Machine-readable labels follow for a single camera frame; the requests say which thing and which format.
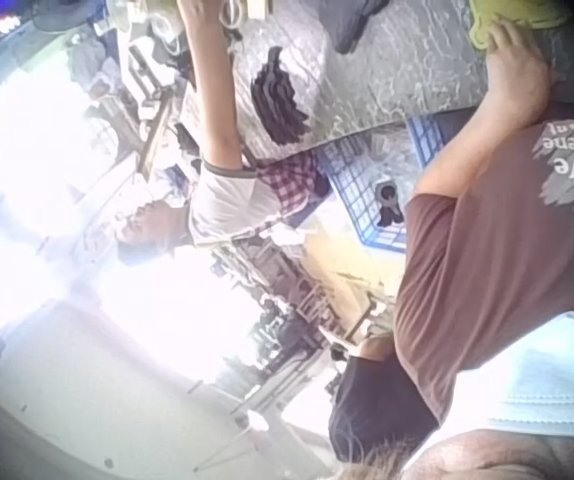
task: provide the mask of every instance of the fingers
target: fingers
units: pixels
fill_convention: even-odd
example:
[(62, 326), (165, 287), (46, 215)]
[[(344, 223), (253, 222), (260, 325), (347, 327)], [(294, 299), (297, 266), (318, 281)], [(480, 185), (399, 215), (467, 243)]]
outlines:
[(543, 58), (543, 52), (540, 50), (538, 43), (536, 42), (536, 36), (534, 35), (534, 31), (529, 28), (528, 25), (525, 25), (521, 28), (521, 33), (523, 38), (525, 39), (525, 46), (531, 50), (531, 52), (536, 55), (538, 58)]
[(507, 37), (513, 45), (526, 46), (527, 42), (515, 22), (500, 18), (498, 23), (507, 32)]
[(494, 48), (505, 48), (511, 45), (511, 38), (505, 29), (505, 26), (496, 21), (489, 27), (490, 45), (493, 43)]
[(493, 51), (510, 45), (528, 48), (534, 55), (543, 58), (534, 32), (526, 22), (513, 22), (498, 17), (489, 28), (489, 50)]

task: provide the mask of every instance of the dark object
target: dark object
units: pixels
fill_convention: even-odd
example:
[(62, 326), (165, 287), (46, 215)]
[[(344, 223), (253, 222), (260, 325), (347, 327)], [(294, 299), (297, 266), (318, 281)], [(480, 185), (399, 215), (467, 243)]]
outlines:
[(174, 127), (176, 128), (176, 138), (180, 149), (193, 157), (200, 157), (200, 147), (185, 126), (182, 123), (177, 123)]
[(332, 345), (331, 349), (329, 350), (331, 360), (333, 362), (346, 362), (347, 361), (347, 352), (345, 349), (339, 345)]
[(381, 204), (378, 227), (387, 228), (393, 223), (400, 225), (405, 222), (405, 216), (398, 203), (398, 189), (393, 181), (380, 185), (376, 189), (376, 200)]
[(316, 172), (316, 178), (314, 179), (314, 193), (318, 198), (326, 198), (331, 192), (331, 182), (327, 175), (323, 175), (320, 172)]
[(289, 74), (280, 69), (282, 47), (269, 50), (267, 63), (251, 84), (251, 98), (256, 114), (267, 134), (277, 145), (299, 143), (309, 132), (309, 117), (298, 110)]
[(37, 0), (31, 15), (37, 30), (64, 33), (83, 25), (102, 6), (99, 0)]
[(414, 449), (437, 427), (396, 355), (383, 362), (349, 357), (329, 420), (338, 460), (361, 463), (373, 449), (404, 439)]
[(334, 50), (345, 55), (356, 49), (369, 17), (388, 4), (389, 0), (320, 0), (318, 20)]
[(380, 219), (378, 225), (380, 228), (391, 227), (392, 224), (400, 225), (405, 221), (405, 217), (400, 210), (392, 210), (389, 207), (380, 207)]
[(200, 172), (203, 168), (203, 161), (200, 158), (194, 158), (191, 161), (191, 167), (196, 170), (196, 173), (200, 175)]

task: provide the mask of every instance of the gray countertop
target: gray countertop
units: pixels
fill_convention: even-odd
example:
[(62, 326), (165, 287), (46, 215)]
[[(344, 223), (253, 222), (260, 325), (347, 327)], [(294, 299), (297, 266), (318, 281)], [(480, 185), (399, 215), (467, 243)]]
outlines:
[[(405, 116), (476, 105), (486, 87), (483, 52), (469, 40), (469, 0), (392, 0), (372, 17), (358, 48), (335, 53), (314, 0), (276, 0), (265, 22), (249, 21), (241, 32), (235, 78), (239, 129), (258, 159), (291, 154)], [(536, 32), (559, 74), (554, 98), (574, 102), (574, 22)], [(312, 131), (301, 143), (279, 147), (260, 124), (249, 86), (275, 45), (284, 47), (299, 108)], [(193, 91), (184, 99), (183, 121), (200, 138)]]

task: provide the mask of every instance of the black cloth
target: black cloth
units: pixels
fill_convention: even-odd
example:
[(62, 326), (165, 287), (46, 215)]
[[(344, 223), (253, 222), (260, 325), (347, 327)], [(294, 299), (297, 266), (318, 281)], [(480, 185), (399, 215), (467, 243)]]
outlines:
[(260, 122), (277, 145), (299, 143), (309, 132), (309, 117), (298, 110), (289, 74), (280, 68), (282, 47), (269, 50), (263, 65), (250, 86), (251, 99)]
[(383, 362), (350, 357), (334, 398), (329, 437), (341, 462), (361, 463), (386, 442), (415, 449), (438, 428), (395, 355)]
[(318, 20), (334, 50), (345, 55), (356, 48), (369, 17), (388, 4), (389, 0), (320, 0)]

